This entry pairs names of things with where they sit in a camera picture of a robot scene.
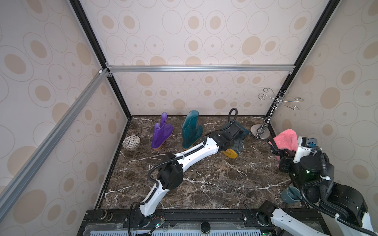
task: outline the black frame edge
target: black frame edge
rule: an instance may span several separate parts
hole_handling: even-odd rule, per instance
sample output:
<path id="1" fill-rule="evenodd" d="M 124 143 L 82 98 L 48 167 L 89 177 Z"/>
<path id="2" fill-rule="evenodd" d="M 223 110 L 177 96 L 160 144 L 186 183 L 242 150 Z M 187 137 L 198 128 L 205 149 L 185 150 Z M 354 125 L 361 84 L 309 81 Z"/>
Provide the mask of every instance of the black frame edge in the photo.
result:
<path id="1" fill-rule="evenodd" d="M 92 48 L 93 48 L 93 51 L 94 53 L 96 54 L 99 62 L 100 62 L 100 65 L 103 67 L 103 68 L 106 68 L 109 72 L 109 68 L 107 67 L 106 65 L 106 58 L 105 58 L 105 55 L 104 53 L 102 52 L 101 50 L 101 46 L 96 38 L 96 35 L 95 33 L 93 32 L 93 29 L 89 23 L 89 20 L 87 18 L 87 15 L 85 14 L 85 11 L 83 9 L 83 6 L 81 5 L 80 1 L 79 0 L 70 0 L 70 3 L 71 3 L 71 6 L 77 16 L 77 18 L 79 19 L 79 22 L 81 24 L 81 27 L 83 28 L 87 38 L 88 38 L 88 41 L 89 43 L 91 44 Z M 126 102 L 121 94 L 121 91 L 119 90 L 119 87 L 117 85 L 117 82 L 113 76 L 112 73 L 110 73 L 110 77 L 108 77 L 108 81 L 118 99 L 118 102 L 120 103 L 124 113 L 126 114 L 126 117 L 127 119 L 131 119 L 132 116 L 131 116 L 131 113 L 129 111 L 129 108 L 127 107 L 126 105 Z"/>
<path id="2" fill-rule="evenodd" d="M 109 183 L 110 183 L 110 179 L 111 179 L 111 177 L 113 175 L 114 168 L 115 168 L 115 166 L 117 164 L 119 153 L 121 152 L 122 140 L 124 140 L 126 138 L 126 134 L 129 131 L 129 127 L 130 127 L 132 119 L 133 119 L 133 117 L 131 117 L 130 119 L 128 119 L 126 127 L 125 127 L 125 130 L 122 133 L 121 141 L 118 144 L 118 147 L 117 147 L 117 150 L 116 150 L 116 152 L 114 154 L 114 157 L 113 157 L 112 163 L 110 165 L 109 171 L 106 174 L 105 182 L 104 182 L 104 184 L 103 184 L 103 186 L 101 188 L 101 192 L 100 192 L 99 197 L 97 199 L 97 202 L 96 202 L 96 205 L 95 205 L 95 208 L 94 208 L 95 210 L 98 209 L 98 208 L 100 208 L 100 206 L 102 204 L 102 201 L 103 201 L 104 196 L 105 196 L 106 189 L 108 189 L 108 186 L 109 186 Z"/>
<path id="3" fill-rule="evenodd" d="M 277 136 L 270 122 L 268 123 L 268 130 L 270 132 L 270 136 L 272 136 L 273 138 Z"/>
<path id="4" fill-rule="evenodd" d="M 325 7 L 322 15 L 320 16 L 318 22 L 316 23 L 314 29 L 312 30 L 306 44 L 304 45 L 301 53 L 299 54 L 297 60 L 295 61 L 294 65 L 295 68 L 292 71 L 291 74 L 289 74 L 285 82 L 282 84 L 280 90 L 287 90 L 292 83 L 295 75 L 298 73 L 299 69 L 301 68 L 302 64 L 306 60 L 308 54 L 310 53 L 311 49 L 315 45 L 317 39 L 319 38 L 320 34 L 322 33 L 324 27 L 326 26 L 329 18 L 332 16 L 333 12 L 335 11 L 337 5 L 339 4 L 340 0 L 330 0 Z M 266 113 L 265 116 L 269 116 L 270 112 L 272 111 L 272 108 L 269 108 L 268 112 Z"/>
<path id="5" fill-rule="evenodd" d="M 322 215 L 315 209 L 303 209 L 303 208 L 289 208 L 283 209 L 285 212 L 290 214 L 292 217 L 296 218 L 299 221 L 317 221 L 319 222 L 320 226 L 322 227 L 323 231 L 327 235 L 331 235 L 327 224 L 324 221 Z M 98 220 L 95 217 L 94 210 L 88 210 L 84 216 L 84 219 L 79 227 L 77 232 L 77 236 L 82 236 L 85 228 L 88 224 L 124 224 L 125 227 L 125 219 L 129 217 L 129 210 L 125 209 L 114 209 L 114 210 L 106 210 L 109 213 L 113 214 L 112 219 L 109 222 L 104 222 L 102 220 Z M 174 225 L 179 222 L 203 222 L 204 219 L 202 215 L 210 215 L 216 216 L 206 218 L 205 220 L 208 222 L 239 222 L 244 223 L 246 227 L 255 227 L 256 229 L 261 230 L 262 232 L 267 231 L 274 231 L 275 226 L 269 225 L 267 227 L 263 227 L 257 223 L 256 220 L 252 219 L 247 212 L 247 209 L 158 209 L 156 210 L 158 215 L 167 216 L 167 221 L 173 223 Z M 247 216 L 247 220 L 243 221 L 243 216 Z"/>

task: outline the purple rain boot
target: purple rain boot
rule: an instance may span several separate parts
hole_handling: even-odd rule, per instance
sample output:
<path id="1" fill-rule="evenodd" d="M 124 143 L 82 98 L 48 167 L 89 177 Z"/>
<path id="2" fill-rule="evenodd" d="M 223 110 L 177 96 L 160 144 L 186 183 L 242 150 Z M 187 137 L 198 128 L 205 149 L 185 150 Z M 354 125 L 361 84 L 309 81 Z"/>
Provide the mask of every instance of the purple rain boot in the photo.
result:
<path id="1" fill-rule="evenodd" d="M 171 136 L 173 133 L 173 126 L 171 124 L 166 124 L 167 113 L 161 114 L 160 125 L 159 123 L 155 124 L 155 131 L 152 136 L 151 147 L 154 150 L 159 150 L 163 145 L 164 141 Z"/>

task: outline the metal stand base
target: metal stand base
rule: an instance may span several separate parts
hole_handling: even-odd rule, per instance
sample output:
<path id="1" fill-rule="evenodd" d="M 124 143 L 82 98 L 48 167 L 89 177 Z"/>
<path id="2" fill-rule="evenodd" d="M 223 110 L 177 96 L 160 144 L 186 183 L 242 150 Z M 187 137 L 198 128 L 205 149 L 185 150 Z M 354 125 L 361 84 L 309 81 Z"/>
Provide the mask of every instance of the metal stand base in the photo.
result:
<path id="1" fill-rule="evenodd" d="M 253 125 L 251 127 L 251 134 L 252 136 L 257 140 L 265 140 L 270 137 L 270 132 L 268 129 L 264 129 L 264 131 L 259 134 L 258 130 L 260 129 L 262 125 Z"/>

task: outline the teal cup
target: teal cup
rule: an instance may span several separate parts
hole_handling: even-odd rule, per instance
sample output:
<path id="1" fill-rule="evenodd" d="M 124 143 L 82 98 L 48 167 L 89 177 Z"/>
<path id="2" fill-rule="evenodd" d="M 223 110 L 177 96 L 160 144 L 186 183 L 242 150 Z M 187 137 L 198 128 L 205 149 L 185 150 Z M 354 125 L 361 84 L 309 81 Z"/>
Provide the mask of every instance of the teal cup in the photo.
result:
<path id="1" fill-rule="evenodd" d="M 302 200 L 301 193 L 296 187 L 290 186 L 281 193 L 281 198 L 287 204 L 294 204 Z"/>

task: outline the rain boot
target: rain boot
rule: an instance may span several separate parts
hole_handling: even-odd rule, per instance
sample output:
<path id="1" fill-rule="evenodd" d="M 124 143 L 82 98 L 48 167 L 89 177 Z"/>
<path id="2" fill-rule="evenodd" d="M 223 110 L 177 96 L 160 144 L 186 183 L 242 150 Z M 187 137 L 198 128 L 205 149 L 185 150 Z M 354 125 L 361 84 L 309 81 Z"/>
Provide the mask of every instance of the rain boot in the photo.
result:
<path id="1" fill-rule="evenodd" d="M 203 133 L 203 127 L 197 125 L 198 111 L 190 111 L 183 123 L 183 148 L 188 150 Z"/>
<path id="2" fill-rule="evenodd" d="M 173 132 L 173 126 L 166 124 L 166 121 L 167 113 L 164 112 L 161 114 L 160 125 L 159 123 L 155 124 L 155 131 L 153 132 L 151 143 L 151 147 L 154 150 L 158 150 Z"/>

